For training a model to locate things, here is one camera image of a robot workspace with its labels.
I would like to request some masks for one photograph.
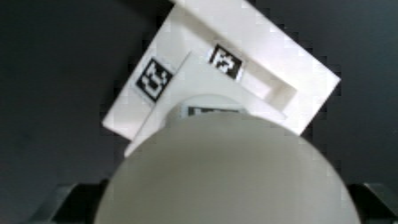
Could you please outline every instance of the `black label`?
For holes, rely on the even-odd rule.
[[[216,109],[216,108],[202,108],[202,107],[188,107],[188,116],[195,116],[204,113],[212,113],[212,112],[232,112],[239,113],[237,110],[225,110],[225,109]]]
[[[232,79],[236,79],[237,73],[239,73],[239,67],[241,67],[241,60],[230,54],[230,52],[221,48],[218,44],[214,46],[214,50],[212,50],[212,54],[209,58],[209,64],[221,71],[221,73],[225,73],[227,76]]]
[[[134,85],[152,102],[157,101],[170,79],[172,73],[166,71],[156,60],[150,59]]]

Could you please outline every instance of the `black background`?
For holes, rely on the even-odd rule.
[[[305,138],[346,183],[398,192],[398,1],[252,4],[342,78]],[[99,122],[168,8],[0,1],[0,223],[26,220],[58,183],[111,176],[127,141]]]

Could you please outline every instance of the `dark surface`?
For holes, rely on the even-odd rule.
[[[21,224],[92,224],[106,184],[58,185]]]
[[[253,5],[340,68],[305,136],[344,181],[383,182],[398,192],[398,1]],[[111,175],[127,141],[99,122],[166,7],[152,0],[0,1],[1,224],[26,220],[58,183]]]
[[[398,218],[398,198],[387,187],[381,184],[351,184],[347,191],[362,222],[383,219],[390,224]]]

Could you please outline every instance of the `gray cylinder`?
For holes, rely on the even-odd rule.
[[[314,147],[273,123],[209,113],[150,136],[115,172],[95,224],[351,224]]]

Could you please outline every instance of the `rounded object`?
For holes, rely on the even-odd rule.
[[[115,172],[95,224],[355,224],[331,166],[305,140],[244,114],[173,123]]]

